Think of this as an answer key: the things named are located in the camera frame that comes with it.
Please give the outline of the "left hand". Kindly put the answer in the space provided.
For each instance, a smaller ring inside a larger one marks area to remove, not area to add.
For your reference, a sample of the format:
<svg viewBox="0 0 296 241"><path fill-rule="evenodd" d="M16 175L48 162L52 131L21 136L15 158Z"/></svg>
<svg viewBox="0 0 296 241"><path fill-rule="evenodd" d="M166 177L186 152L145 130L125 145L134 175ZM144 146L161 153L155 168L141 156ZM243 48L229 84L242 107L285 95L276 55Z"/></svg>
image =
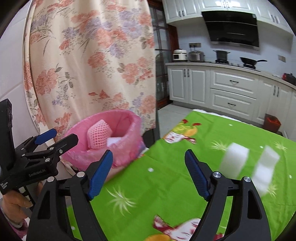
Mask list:
<svg viewBox="0 0 296 241"><path fill-rule="evenodd" d="M28 217L24 213L23 208L31 208L32 205L32 202L21 193L11 190L3 196L1 208L9 221L14 224L20 224Z"/></svg>

